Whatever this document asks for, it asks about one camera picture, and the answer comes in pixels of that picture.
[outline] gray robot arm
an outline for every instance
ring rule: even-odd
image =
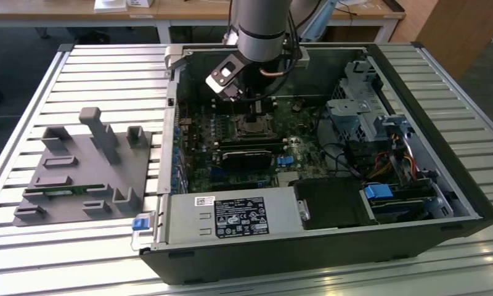
[[[225,44],[237,43],[237,52],[226,57],[206,77],[206,84],[222,99],[236,101],[244,98],[245,90],[240,87],[237,77],[245,69],[257,69],[258,80],[273,80],[292,70],[294,66],[292,62],[292,66],[282,72],[265,70],[265,65],[273,63],[284,52],[288,29],[290,31],[288,44],[297,47],[298,38],[297,32],[294,32],[297,28],[288,20],[293,20],[293,16],[296,16],[302,39],[310,40],[325,29],[336,2],[337,0],[232,1],[232,30],[225,36]],[[300,53],[297,51],[296,48],[292,49],[292,59],[298,59]]]

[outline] wooden desk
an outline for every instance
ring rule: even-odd
[[[170,43],[169,27],[226,26],[229,2],[222,0],[160,0],[157,31],[161,42]],[[353,14],[334,10],[329,26],[380,27],[376,42],[388,42],[404,12],[394,12],[382,0],[370,0],[364,5],[349,6]]]
[[[0,27],[154,27],[158,3],[96,14],[94,0],[0,0]]]
[[[150,8],[96,14],[94,0],[0,0],[0,27],[137,27],[157,28],[162,43],[172,43],[172,26],[226,26],[229,2],[220,0],[156,0]],[[329,26],[380,27],[376,42],[386,42],[404,12],[393,12],[382,0],[334,11]]]

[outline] white sticker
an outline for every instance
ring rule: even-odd
[[[130,14],[129,17],[132,19],[152,19],[153,18],[150,14]]]
[[[196,207],[201,207],[204,205],[213,205],[214,200],[216,200],[214,196],[196,196]]]
[[[384,15],[384,19],[401,19],[403,15]]]

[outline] green circuit board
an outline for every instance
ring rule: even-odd
[[[278,143],[248,144],[245,141],[240,150],[265,150],[270,145],[281,148],[272,154],[272,162],[268,169],[256,172],[226,173],[220,166],[218,147],[213,147],[216,141],[237,141],[238,115],[196,114],[192,125],[192,135],[188,139],[197,139],[204,143],[188,153],[189,163],[189,192],[210,192],[226,190],[226,188],[252,189],[278,187],[277,174],[296,171],[300,178],[322,178],[329,172],[325,161],[320,154],[316,135],[312,130],[317,118],[317,107],[298,108],[298,100],[278,99],[277,108],[265,116],[269,118],[270,127],[264,129],[266,134],[248,134],[249,137],[281,138]],[[277,164],[277,158],[293,157],[293,162],[286,165]]]

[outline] motherboard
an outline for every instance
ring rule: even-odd
[[[249,109],[221,104],[201,106],[181,120],[189,192],[282,187],[328,176],[314,133],[317,106],[304,107],[298,97],[258,101]]]

